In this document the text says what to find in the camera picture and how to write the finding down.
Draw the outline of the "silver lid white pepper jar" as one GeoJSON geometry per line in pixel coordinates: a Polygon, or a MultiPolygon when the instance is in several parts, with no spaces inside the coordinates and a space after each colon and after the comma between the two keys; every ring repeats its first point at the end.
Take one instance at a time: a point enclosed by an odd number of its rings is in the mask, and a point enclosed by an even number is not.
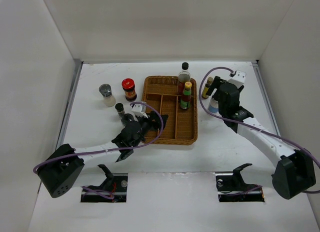
{"type": "Polygon", "coordinates": [[[218,114],[219,112],[219,102],[214,98],[214,96],[211,97],[209,105],[208,105],[208,111],[213,114],[218,114]]]}

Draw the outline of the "green label chili sauce bottle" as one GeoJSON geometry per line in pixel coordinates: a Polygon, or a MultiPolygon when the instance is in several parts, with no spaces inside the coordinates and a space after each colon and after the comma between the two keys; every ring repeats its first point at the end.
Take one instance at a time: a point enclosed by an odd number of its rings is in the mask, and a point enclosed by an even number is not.
{"type": "Polygon", "coordinates": [[[192,83],[190,81],[185,82],[184,89],[180,97],[180,107],[182,109],[188,109],[190,107],[192,93],[192,83]]]}

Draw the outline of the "tall dark soy sauce bottle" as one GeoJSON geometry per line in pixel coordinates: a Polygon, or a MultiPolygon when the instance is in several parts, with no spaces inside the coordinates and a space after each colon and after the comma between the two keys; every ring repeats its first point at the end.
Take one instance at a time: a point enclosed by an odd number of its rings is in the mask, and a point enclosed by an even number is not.
{"type": "Polygon", "coordinates": [[[189,73],[189,63],[183,62],[181,65],[181,72],[178,74],[178,82],[177,82],[177,93],[182,94],[185,82],[189,82],[191,79],[191,75],[189,73]]]}

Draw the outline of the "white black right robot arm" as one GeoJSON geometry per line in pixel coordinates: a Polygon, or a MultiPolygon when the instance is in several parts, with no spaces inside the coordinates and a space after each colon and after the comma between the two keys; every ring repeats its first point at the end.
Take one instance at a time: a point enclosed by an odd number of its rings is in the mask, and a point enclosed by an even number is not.
{"type": "Polygon", "coordinates": [[[217,101],[225,125],[251,142],[274,165],[271,181],[281,197],[291,199],[302,192],[310,193],[309,188],[316,184],[316,159],[305,148],[261,126],[254,115],[240,105],[243,88],[243,85],[237,87],[233,80],[216,76],[207,94],[217,101]]]}

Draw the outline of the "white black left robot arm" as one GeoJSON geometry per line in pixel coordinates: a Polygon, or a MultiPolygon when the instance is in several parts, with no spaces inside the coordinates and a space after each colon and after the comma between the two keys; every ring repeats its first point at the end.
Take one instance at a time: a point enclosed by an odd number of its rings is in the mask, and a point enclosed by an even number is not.
{"type": "MultiPolygon", "coordinates": [[[[121,122],[124,126],[120,134],[109,145],[124,148],[116,162],[123,161],[131,156],[134,147],[140,142],[145,142],[145,135],[153,130],[160,131],[165,128],[168,115],[158,115],[155,111],[147,113],[146,117],[134,119],[133,115],[122,115],[121,122]]],[[[48,163],[36,169],[36,174],[48,190],[52,198],[57,198],[68,192],[74,185],[80,172],[85,166],[85,159],[78,156],[76,150],[69,144],[61,145],[48,159],[48,163]]]]}

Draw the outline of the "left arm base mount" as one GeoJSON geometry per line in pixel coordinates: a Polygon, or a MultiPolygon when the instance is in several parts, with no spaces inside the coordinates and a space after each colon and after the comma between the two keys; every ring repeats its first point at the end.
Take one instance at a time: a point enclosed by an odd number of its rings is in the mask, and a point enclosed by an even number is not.
{"type": "Polygon", "coordinates": [[[105,180],[100,185],[82,187],[81,202],[86,203],[121,203],[127,201],[127,173],[112,173],[105,165],[98,167],[104,172],[105,180]]]}

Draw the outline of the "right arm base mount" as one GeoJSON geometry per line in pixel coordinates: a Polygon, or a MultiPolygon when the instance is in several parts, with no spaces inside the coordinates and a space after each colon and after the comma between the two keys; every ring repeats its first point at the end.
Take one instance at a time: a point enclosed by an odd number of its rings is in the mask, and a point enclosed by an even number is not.
{"type": "Polygon", "coordinates": [[[261,185],[246,183],[241,172],[252,166],[245,163],[232,171],[215,173],[219,202],[264,202],[265,197],[261,185]]]}

